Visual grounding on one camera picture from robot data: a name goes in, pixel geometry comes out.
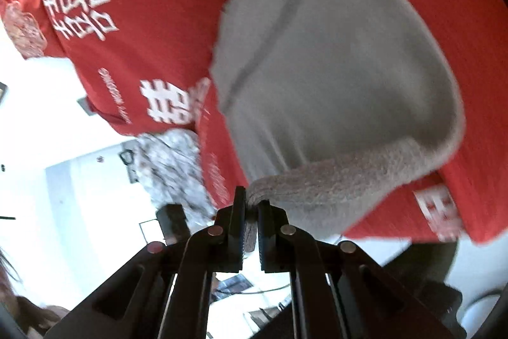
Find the grey knit sweater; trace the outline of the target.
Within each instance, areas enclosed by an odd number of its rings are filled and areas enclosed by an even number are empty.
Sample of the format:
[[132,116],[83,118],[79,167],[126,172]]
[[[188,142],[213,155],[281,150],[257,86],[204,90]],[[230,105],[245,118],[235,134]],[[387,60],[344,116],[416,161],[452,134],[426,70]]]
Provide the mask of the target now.
[[407,0],[229,0],[211,75],[249,182],[318,239],[441,167],[456,78]]

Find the red back cushion white print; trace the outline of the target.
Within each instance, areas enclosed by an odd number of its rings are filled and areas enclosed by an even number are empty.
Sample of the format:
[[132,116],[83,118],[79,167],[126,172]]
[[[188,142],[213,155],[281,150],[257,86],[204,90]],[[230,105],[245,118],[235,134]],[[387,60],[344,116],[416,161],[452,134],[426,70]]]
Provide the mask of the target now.
[[25,58],[68,58],[123,135],[196,124],[226,0],[1,0]]

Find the red seat cushion white print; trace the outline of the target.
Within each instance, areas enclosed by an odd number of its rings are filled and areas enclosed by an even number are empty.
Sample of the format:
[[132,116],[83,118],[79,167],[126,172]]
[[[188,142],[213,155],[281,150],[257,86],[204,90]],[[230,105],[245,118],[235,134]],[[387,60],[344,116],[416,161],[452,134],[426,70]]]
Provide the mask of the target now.
[[315,237],[506,227],[504,0],[228,0],[211,76],[250,207]]

